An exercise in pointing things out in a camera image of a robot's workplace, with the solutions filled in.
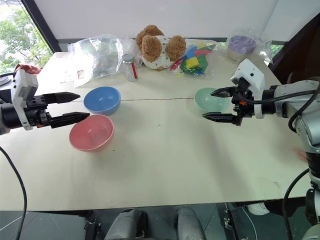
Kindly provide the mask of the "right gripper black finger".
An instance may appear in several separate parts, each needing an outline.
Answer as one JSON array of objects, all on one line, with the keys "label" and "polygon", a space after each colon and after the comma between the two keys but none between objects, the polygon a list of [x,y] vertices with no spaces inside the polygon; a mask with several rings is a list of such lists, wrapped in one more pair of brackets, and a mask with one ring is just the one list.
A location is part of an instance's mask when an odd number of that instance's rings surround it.
[{"label": "right gripper black finger", "polygon": [[210,95],[218,98],[230,98],[233,97],[236,93],[236,87],[224,87],[214,90]]},{"label": "right gripper black finger", "polygon": [[234,125],[237,123],[237,117],[231,113],[207,112],[202,114],[202,117],[217,123],[231,123]]}]

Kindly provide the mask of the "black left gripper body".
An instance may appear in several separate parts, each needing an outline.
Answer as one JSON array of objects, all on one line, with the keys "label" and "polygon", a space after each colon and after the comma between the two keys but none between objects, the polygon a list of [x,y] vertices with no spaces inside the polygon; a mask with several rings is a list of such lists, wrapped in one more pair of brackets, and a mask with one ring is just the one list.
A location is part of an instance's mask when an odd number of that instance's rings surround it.
[{"label": "black left gripper body", "polygon": [[48,104],[51,102],[47,95],[34,96],[26,102],[25,114],[32,127],[41,128],[52,124],[52,117],[46,112]]}]

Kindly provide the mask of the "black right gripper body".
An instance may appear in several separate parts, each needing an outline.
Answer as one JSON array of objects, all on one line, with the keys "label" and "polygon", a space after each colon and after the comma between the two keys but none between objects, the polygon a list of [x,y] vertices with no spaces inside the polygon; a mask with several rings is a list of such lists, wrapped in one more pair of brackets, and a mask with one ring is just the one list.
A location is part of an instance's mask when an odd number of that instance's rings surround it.
[{"label": "black right gripper body", "polygon": [[232,117],[232,124],[240,126],[243,118],[251,118],[255,115],[254,105],[247,103],[244,99],[253,100],[253,93],[249,90],[249,82],[243,77],[234,78],[232,82],[235,84],[233,97],[231,102],[234,104],[233,110],[236,116]]}]

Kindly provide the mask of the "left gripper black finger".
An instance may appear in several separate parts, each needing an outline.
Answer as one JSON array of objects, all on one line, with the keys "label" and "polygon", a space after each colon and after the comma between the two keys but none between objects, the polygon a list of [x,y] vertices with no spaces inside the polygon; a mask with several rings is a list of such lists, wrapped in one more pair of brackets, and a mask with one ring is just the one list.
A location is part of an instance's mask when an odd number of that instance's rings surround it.
[{"label": "left gripper black finger", "polygon": [[90,113],[86,113],[86,112],[65,113],[61,116],[52,117],[49,120],[49,125],[51,126],[52,129],[60,128],[60,127],[79,123],[85,120],[89,116],[90,116]]},{"label": "left gripper black finger", "polygon": [[79,99],[81,96],[72,92],[56,92],[56,93],[48,93],[43,94],[44,101],[47,104],[63,104],[69,103],[76,99]]}]

